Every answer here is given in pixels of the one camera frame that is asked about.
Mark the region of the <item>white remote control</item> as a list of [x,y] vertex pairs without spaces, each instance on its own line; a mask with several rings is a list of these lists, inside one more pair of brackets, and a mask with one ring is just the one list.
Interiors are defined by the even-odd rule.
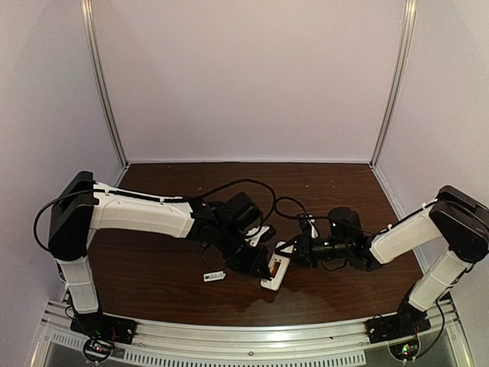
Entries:
[[278,291],[287,273],[289,264],[290,264],[289,255],[275,255],[273,253],[269,261],[269,268],[270,268],[272,278],[262,279],[261,287],[268,289],[270,291]]

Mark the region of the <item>white battery cover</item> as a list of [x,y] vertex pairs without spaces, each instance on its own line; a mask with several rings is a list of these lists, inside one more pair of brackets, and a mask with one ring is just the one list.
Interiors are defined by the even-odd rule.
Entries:
[[206,283],[213,282],[213,281],[220,281],[220,280],[224,280],[225,277],[226,277],[226,273],[224,271],[214,271],[214,272],[205,273],[203,275],[203,281]]

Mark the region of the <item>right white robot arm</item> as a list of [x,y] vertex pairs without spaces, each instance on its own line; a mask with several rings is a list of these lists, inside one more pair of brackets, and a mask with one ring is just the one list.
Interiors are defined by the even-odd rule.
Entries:
[[348,207],[329,211],[328,237],[319,237],[313,219],[308,215],[297,216],[301,234],[279,243],[275,256],[311,268],[342,258],[358,270],[374,271],[428,242],[446,241],[447,249],[413,285],[398,308],[398,315],[408,320],[423,317],[464,273],[488,254],[487,206],[450,185],[442,187],[433,201],[372,234],[362,229],[360,216]]

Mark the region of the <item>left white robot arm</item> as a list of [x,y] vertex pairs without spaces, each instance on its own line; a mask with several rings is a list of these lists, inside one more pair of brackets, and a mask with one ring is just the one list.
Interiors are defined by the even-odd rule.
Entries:
[[52,205],[47,248],[60,266],[78,314],[100,309],[88,260],[92,230],[152,232],[216,247],[225,267],[239,274],[271,278],[264,245],[274,229],[244,192],[226,202],[202,196],[168,197],[120,190],[80,171]]

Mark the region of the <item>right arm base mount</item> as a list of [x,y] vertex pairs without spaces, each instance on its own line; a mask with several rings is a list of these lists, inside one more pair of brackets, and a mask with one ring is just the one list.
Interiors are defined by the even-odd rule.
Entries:
[[372,317],[364,324],[371,344],[414,336],[431,329],[427,312],[419,311],[409,304],[401,306],[391,315]]

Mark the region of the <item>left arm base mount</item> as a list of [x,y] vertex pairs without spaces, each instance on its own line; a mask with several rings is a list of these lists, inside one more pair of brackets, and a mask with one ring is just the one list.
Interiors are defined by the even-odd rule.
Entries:
[[70,329],[85,336],[131,345],[136,326],[134,320],[103,313],[74,313]]

